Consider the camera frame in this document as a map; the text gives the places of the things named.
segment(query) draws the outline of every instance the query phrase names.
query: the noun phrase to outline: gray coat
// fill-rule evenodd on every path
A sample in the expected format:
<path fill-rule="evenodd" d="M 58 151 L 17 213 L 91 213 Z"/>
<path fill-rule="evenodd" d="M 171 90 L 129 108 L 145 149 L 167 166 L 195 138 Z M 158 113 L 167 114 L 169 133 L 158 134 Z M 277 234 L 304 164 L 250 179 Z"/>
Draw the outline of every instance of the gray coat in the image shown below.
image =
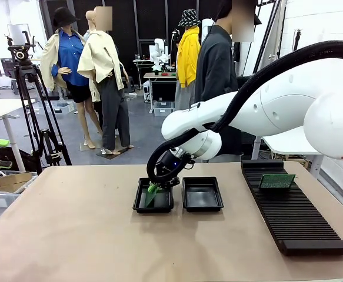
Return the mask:
<path fill-rule="evenodd" d="M 211 28 L 201 45 L 198 58 L 195 103 L 238 90 L 230 35 L 219 25 Z M 220 133 L 219 155 L 241 155 L 241 131 L 232 127 Z"/>

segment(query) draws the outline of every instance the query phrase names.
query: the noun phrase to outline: black tray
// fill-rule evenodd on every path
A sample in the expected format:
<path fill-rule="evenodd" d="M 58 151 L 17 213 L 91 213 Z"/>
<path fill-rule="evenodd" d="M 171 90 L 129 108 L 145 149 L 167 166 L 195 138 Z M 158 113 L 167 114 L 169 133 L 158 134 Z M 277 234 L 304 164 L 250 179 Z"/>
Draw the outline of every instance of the black tray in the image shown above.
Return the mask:
<path fill-rule="evenodd" d="M 243 160 L 242 172 L 265 223 L 286 256 L 342 256 L 343 240 L 295 182 L 260 189 L 263 174 L 286 174 L 280 160 Z"/>
<path fill-rule="evenodd" d="M 224 207 L 216 177 L 183 178 L 182 197 L 188 212 L 219 212 Z"/>
<path fill-rule="evenodd" d="M 138 213 L 169 213 L 174 208 L 172 188 L 160 191 L 149 207 L 145 207 L 145 195 L 149 188 L 149 179 L 140 178 L 133 209 Z"/>

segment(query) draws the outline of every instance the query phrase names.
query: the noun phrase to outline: blue shirt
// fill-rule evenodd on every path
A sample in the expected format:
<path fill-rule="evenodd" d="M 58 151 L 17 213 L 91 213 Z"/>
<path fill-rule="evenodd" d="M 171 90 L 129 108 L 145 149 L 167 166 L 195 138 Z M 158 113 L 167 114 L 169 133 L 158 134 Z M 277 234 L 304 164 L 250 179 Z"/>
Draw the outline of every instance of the blue shirt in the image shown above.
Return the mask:
<path fill-rule="evenodd" d="M 77 34 L 69 36 L 64 31 L 59 33 L 59 58 L 58 66 L 52 67 L 51 73 L 53 77 L 58 75 L 60 68 L 69 68 L 72 73 L 69 75 L 62 75 L 64 81 L 68 81 L 72 85 L 85 86 L 89 84 L 89 79 L 77 73 L 78 62 L 81 57 L 84 46 Z"/>

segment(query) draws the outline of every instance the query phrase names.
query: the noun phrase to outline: beige jacket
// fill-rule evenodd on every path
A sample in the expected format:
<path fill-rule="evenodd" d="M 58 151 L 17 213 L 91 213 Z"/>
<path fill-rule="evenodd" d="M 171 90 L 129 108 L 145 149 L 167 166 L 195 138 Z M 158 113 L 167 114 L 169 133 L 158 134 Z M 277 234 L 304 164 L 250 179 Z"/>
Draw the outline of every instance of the beige jacket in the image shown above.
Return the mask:
<path fill-rule="evenodd" d="M 120 61 L 112 37 L 103 31 L 92 31 L 82 51 L 77 72 L 100 83 L 114 71 L 118 90 L 124 88 Z"/>
<path fill-rule="evenodd" d="M 55 84 L 62 88 L 66 88 L 66 83 L 63 80 L 61 74 L 59 73 L 57 77 L 53 77 L 51 74 L 52 67 L 54 65 L 58 64 L 58 57 L 59 57 L 59 43 L 60 43 L 60 37 L 59 37 L 60 29 L 58 29 L 54 35 L 50 37 L 48 40 L 46 46 L 44 47 L 43 54 L 41 57 L 41 72 L 44 84 L 47 88 L 53 90 L 55 87 Z M 77 34 L 83 45 L 85 45 L 85 39 L 77 32 L 73 31 L 75 34 Z M 99 92 L 96 88 L 96 85 L 93 83 L 92 80 L 89 81 L 89 87 L 90 92 L 92 95 L 93 102 L 99 102 Z"/>

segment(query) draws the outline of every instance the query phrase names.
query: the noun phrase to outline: cardboard box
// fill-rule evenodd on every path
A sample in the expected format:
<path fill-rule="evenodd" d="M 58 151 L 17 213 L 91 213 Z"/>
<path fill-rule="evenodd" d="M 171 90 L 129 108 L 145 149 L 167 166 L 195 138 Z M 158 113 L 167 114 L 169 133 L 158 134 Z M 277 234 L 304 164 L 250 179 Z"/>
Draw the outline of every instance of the cardboard box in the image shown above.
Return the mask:
<path fill-rule="evenodd" d="M 21 188 L 23 185 L 25 185 L 26 183 L 27 183 L 27 181 L 16 183 L 16 184 L 9 184 L 9 185 L 5 185 L 5 186 L 0 186 L 0 191 L 1 192 L 14 193 L 19 188 Z"/>
<path fill-rule="evenodd" d="M 12 174 L 9 176 L 0 177 L 0 187 L 27 182 L 31 178 L 32 178 L 31 172 L 24 172 L 24 173 L 18 173 L 18 174 Z"/>

